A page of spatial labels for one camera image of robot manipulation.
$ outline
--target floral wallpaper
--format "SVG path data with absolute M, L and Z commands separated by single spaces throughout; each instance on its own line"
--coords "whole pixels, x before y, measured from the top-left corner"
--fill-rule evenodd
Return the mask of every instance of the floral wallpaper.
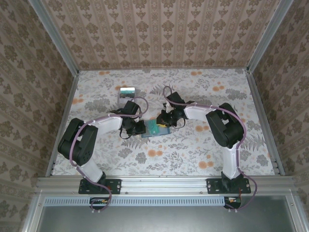
M 75 117 L 87 121 L 120 108 L 121 86 L 135 87 L 137 96 L 149 102 L 142 118 L 155 119 L 163 109 L 165 85 L 186 102 L 230 103 L 248 129 L 240 150 L 241 169 L 250 175 L 274 174 L 244 69 L 82 71 L 67 125 Z M 137 103 L 145 109 L 143 100 Z M 93 157 L 106 175 L 220 175 L 222 151 L 207 122 L 187 120 L 185 127 L 158 137 L 123 140 L 118 130 L 98 136 Z M 59 154 L 53 175 L 72 174 L 78 173 Z
M 26 0 L 0 1 L 0 231 L 22 227 L 72 82 Z
M 43 0 L 80 70 L 244 67 L 280 0 Z
M 254 70 L 287 175 L 309 217 L 309 1 L 295 0 Z

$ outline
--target patterned wall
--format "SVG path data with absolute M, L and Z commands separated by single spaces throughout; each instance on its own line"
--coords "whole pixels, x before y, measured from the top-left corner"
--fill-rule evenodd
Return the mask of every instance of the patterned wall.
M 44 176 L 72 76 L 26 0 L 0 1 L 0 231 L 18 231 Z
M 246 66 L 279 0 L 43 0 L 81 70 Z
M 254 71 L 286 174 L 309 216 L 309 1 L 295 0 Z

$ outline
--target floral tablecloth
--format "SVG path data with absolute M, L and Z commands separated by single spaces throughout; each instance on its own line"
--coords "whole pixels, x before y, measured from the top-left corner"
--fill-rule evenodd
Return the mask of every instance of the floral tablecloth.
M 254 102 L 243 69 L 82 71 L 69 119 L 95 119 L 118 109 L 122 86 L 135 87 L 149 102 L 144 119 L 156 118 L 165 102 L 162 89 L 169 85 L 185 100 L 208 105 L 230 103 L 247 127 L 240 149 L 240 167 L 250 175 L 274 174 Z M 137 100 L 142 110 L 145 103 Z M 220 175 L 222 148 L 207 122 L 187 120 L 184 128 L 152 138 L 119 137 L 111 131 L 97 138 L 93 154 L 106 175 Z M 58 154 L 53 175 L 75 175 L 69 161 Z

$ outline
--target table surface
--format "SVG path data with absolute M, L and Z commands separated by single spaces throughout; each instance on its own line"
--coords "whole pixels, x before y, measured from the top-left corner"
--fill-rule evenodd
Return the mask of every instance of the table surface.
M 165 102 L 165 85 L 186 102 L 231 104 L 248 132 L 240 149 L 241 169 L 249 175 L 274 175 L 244 69 L 82 71 L 67 125 L 75 117 L 87 121 L 120 108 L 117 95 L 123 86 L 135 87 L 137 96 L 149 102 L 143 119 L 156 118 Z M 137 103 L 145 109 L 143 100 Z M 222 150 L 207 122 L 187 120 L 184 128 L 159 137 L 122 140 L 118 130 L 111 131 L 97 138 L 93 156 L 106 175 L 220 175 Z M 58 154 L 53 175 L 75 174 Z

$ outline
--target purple cable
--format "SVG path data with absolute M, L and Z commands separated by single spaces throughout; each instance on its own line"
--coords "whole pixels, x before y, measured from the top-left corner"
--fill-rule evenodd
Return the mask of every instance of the purple cable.
M 136 117 L 136 116 L 137 116 L 137 117 L 140 117 L 140 116 L 142 116 L 143 114 L 145 114 L 145 113 L 148 111 L 148 108 L 149 108 L 148 101 L 147 101 L 145 98 L 143 98 L 143 97 L 135 97 L 135 98 L 133 98 L 132 100 L 135 100 L 135 99 L 143 99 L 143 100 L 146 102 L 146 110 L 145 110 L 144 112 L 141 112 L 141 113 L 138 114 L 138 115 L 112 115 L 112 117 L 121 117 L 121 116 L 122 116 L 122 117 Z M 108 115 L 106 115 L 106 116 L 103 116 L 103 117 L 99 117 L 99 118 L 94 119 L 94 120 L 90 120 L 90 121 L 84 123 L 84 124 L 78 129 L 78 131 L 77 131 L 77 133 L 76 133 L 76 135 L 75 135 L 75 137 L 74 137 L 74 139 L 73 139 L 72 146 L 71 146 L 71 148 L 70 148 L 70 163 L 71 163 L 71 165 L 72 165 L 74 168 L 76 168 L 76 170 L 83 176 L 83 178 L 85 178 L 85 179 L 86 179 L 87 181 L 89 181 L 91 184 L 97 185 L 97 186 L 99 186 L 99 187 L 102 187 L 102 188 L 104 188 L 105 190 L 108 191 L 109 200 L 108 200 L 108 202 L 106 203 L 106 205 L 105 205 L 102 209 L 100 209 L 100 211 L 105 210 L 105 209 L 108 207 L 108 205 L 110 204 L 110 202 L 111 202 L 111 200 L 112 200 L 112 192 L 111 192 L 110 189 L 107 188 L 106 186 L 101 185 L 101 184 L 99 184 L 99 183 L 96 183 L 96 182 L 93 182 L 92 180 L 90 180 L 90 179 L 83 173 L 83 171 L 79 168 L 79 166 L 78 166 L 76 163 L 73 162 L 73 149 L 74 149 L 74 146 L 75 146 L 75 144 L 76 144 L 76 141 L 77 141 L 78 136 L 80 135 L 80 133 L 82 132 L 82 130 L 83 130 L 88 124 L 93 123 L 93 122 L 98 121 L 98 120 L 102 120 L 102 119 L 105 119 L 105 118 L 109 118 L 109 117 L 111 117 L 110 114 L 108 114 Z M 92 210 L 95 210 L 95 209 L 93 208 L 93 202 L 91 203 L 90 208 L 91 208 Z
M 246 178 L 250 179 L 250 180 L 254 183 L 254 185 L 255 185 L 255 190 L 254 190 L 254 192 L 253 192 L 252 197 L 251 197 L 250 200 L 248 201 L 248 203 L 246 203 L 244 206 L 242 206 L 242 207 L 240 207 L 240 208 L 238 208 L 238 209 L 235 209 L 234 207 L 230 206 L 229 204 L 226 204 L 226 205 L 227 205 L 228 207 L 230 207 L 231 209 L 234 209 L 235 211 L 236 211 L 236 210 L 240 210 L 240 209 L 246 208 L 246 207 L 250 204 L 250 202 L 255 198 L 255 195 L 256 195 L 256 192 L 257 192 L 257 183 L 256 183 L 256 181 L 255 181 L 253 178 L 251 178 L 250 176 L 246 175 L 246 174 L 239 168 L 239 147 L 240 147 L 240 145 L 243 143 L 243 141 L 245 141 L 246 136 L 247 136 L 247 130 L 246 130 L 245 124 L 244 124 L 244 123 L 242 122 L 242 120 L 241 120 L 236 114 L 234 114 L 233 112 L 228 111 L 228 110 L 223 109 L 223 108 L 220 108 L 220 107 L 217 107 L 217 106 L 213 106 L 213 105 L 203 105 L 203 104 L 197 104 L 197 103 L 195 103 L 195 104 L 186 104 L 186 103 L 176 103 L 176 102 L 172 102 L 172 101 L 169 100 L 169 99 L 166 97 L 166 95 L 165 95 L 165 89 L 166 89 L 166 88 L 169 88 L 170 93 L 172 93 L 172 88 L 169 87 L 169 86 L 165 86 L 165 87 L 163 88 L 163 96 L 164 96 L 164 98 L 165 98 L 169 103 L 172 103 L 172 104 L 174 104 L 174 105 L 183 105 L 183 106 L 192 106 L 192 105 L 194 105 L 194 106 L 201 106 L 201 107 L 209 107 L 210 109 L 221 110 L 221 111 L 223 111 L 223 112 L 225 112 L 225 113 L 230 114 L 230 115 L 233 116 L 234 118 L 236 118 L 237 121 L 241 124 L 241 126 L 243 127 L 244 133 L 243 133 L 243 138 L 242 138 L 242 140 L 241 140 L 241 141 L 237 144 L 237 146 L 236 146 L 236 165 L 237 165 L 238 171 L 239 171 L 243 176 L 245 176 Z

